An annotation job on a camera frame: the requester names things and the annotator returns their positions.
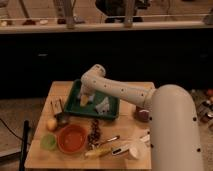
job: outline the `black wall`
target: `black wall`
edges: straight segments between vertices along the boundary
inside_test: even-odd
[[[46,96],[54,80],[74,80],[93,64],[107,78],[213,87],[213,30],[149,30],[0,35],[0,98]]]

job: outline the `spoon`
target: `spoon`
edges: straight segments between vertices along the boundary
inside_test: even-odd
[[[102,142],[97,142],[97,143],[93,144],[92,146],[93,146],[93,148],[98,148],[98,147],[100,147],[103,144],[106,144],[106,143],[111,142],[111,141],[115,141],[115,140],[117,140],[119,138],[120,138],[120,135],[116,135],[115,137],[110,138],[108,140],[105,140],[105,141],[102,141]]]

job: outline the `orange bowl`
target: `orange bowl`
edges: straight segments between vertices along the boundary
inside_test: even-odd
[[[86,142],[86,130],[78,125],[67,125],[62,128],[57,136],[59,150],[72,154],[82,149]]]

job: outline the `green cup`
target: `green cup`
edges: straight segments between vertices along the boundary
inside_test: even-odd
[[[44,150],[55,150],[57,147],[57,140],[54,134],[46,134],[42,137],[40,147]]]

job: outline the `table surface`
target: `table surface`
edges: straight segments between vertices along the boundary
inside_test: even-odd
[[[64,154],[58,149],[47,151],[40,148],[41,138],[48,133],[46,121],[53,116],[50,102],[60,98],[64,105],[72,83],[72,81],[56,81],[52,83],[25,161],[25,167],[34,169],[151,169],[150,150],[143,160],[132,160],[128,152],[116,156],[107,154],[97,159],[88,159],[84,157],[86,147],[83,151],[72,155]],[[128,83],[154,87],[152,82]],[[147,133],[148,124],[134,119],[134,111],[135,105],[120,100],[119,117],[114,121],[100,120],[101,140],[115,135],[120,135],[121,137],[119,140],[103,146],[119,147]],[[88,133],[91,131],[92,120],[92,118],[71,117],[71,123],[83,126]]]

